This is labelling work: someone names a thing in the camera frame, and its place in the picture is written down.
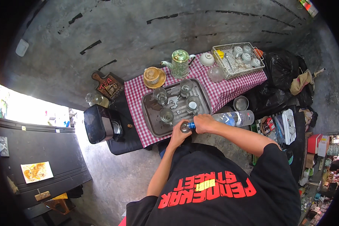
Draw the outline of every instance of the teapot lid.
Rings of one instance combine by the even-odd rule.
[[[172,60],[177,63],[187,62],[189,59],[188,52],[184,50],[176,50],[172,53]]]

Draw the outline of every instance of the wooden cutting board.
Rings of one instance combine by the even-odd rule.
[[[107,76],[104,76],[100,71],[95,71],[92,74],[92,79],[99,83],[96,89],[111,101],[118,97],[120,92],[124,89],[124,86],[118,81],[121,79],[112,72]]]

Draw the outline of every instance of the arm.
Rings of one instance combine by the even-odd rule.
[[[169,142],[164,156],[154,173],[147,189],[147,196],[159,196],[164,185],[167,183],[168,175],[170,174],[172,157],[177,147],[179,147],[186,137],[190,136],[192,132],[182,133],[180,130],[181,124],[189,122],[189,120],[182,119],[177,125],[173,127],[171,141]]]
[[[211,115],[198,115],[195,116],[193,120],[196,125],[197,133],[213,133],[220,135],[236,144],[244,151],[258,157],[262,155],[266,145],[271,143],[278,145],[272,139],[258,133],[215,121]]]

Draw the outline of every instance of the ceramic teapot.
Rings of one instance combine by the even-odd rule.
[[[172,76],[176,79],[184,79],[188,76],[188,67],[195,57],[195,55],[188,55],[188,52],[184,50],[176,50],[172,53],[172,63],[161,61],[161,65],[169,67]]]

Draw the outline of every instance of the plastic water bottle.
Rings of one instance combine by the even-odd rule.
[[[212,117],[216,121],[235,127],[251,125],[254,123],[255,118],[254,113],[250,110],[219,113],[212,115]],[[195,128],[196,126],[194,123],[185,122],[181,125],[180,129],[182,133],[188,133],[191,129]]]

